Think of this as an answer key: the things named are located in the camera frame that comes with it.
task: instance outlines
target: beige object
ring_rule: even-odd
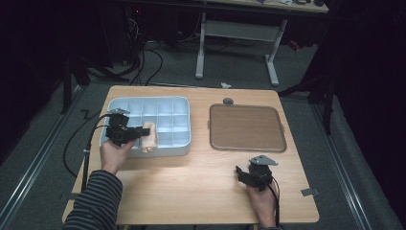
[[[312,195],[303,196],[308,189],[301,158],[295,146],[278,93],[273,90],[222,88],[186,88],[157,86],[113,86],[105,99],[102,111],[120,97],[182,96],[191,106],[192,140],[188,154],[171,157],[128,159],[117,176],[123,182],[117,224],[248,224],[258,223],[247,189],[237,181],[236,166],[247,171],[249,159],[258,156],[254,151],[217,150],[210,145],[210,106],[224,98],[235,104],[271,106],[278,110],[284,127],[286,151],[262,152],[275,160],[272,175],[281,188],[281,222],[316,222],[319,212]],[[102,166],[96,129],[90,149],[89,174]],[[82,177],[78,176],[73,193],[79,193]],[[62,217],[72,210],[69,200]]]
[[[158,134],[155,123],[144,123],[143,128],[149,128],[149,135],[141,137],[141,148],[143,152],[150,152],[158,147]]]

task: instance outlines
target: brown tray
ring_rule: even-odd
[[[216,150],[286,150],[278,111],[269,106],[213,104],[210,144]]]

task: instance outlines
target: plastic storage box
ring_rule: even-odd
[[[116,98],[107,110],[129,111],[128,127],[141,127],[145,122],[156,124],[158,147],[151,152],[142,152],[141,141],[137,140],[128,157],[160,157],[185,155],[191,143],[191,119],[189,101],[184,97],[136,97]],[[107,140],[106,127],[101,133],[101,142]]]

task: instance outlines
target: striped sleeve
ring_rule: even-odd
[[[115,229],[123,184],[107,171],[94,171],[78,195],[63,229]]]

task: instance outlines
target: hand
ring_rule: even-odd
[[[271,188],[276,192],[275,182],[272,182]],[[272,192],[266,187],[259,191],[258,188],[247,185],[247,191],[251,198],[251,205],[256,212],[259,224],[262,227],[277,227],[275,222],[276,200]]]
[[[124,146],[118,147],[111,140],[101,145],[101,169],[116,174],[125,163],[129,151],[135,141],[127,142]]]

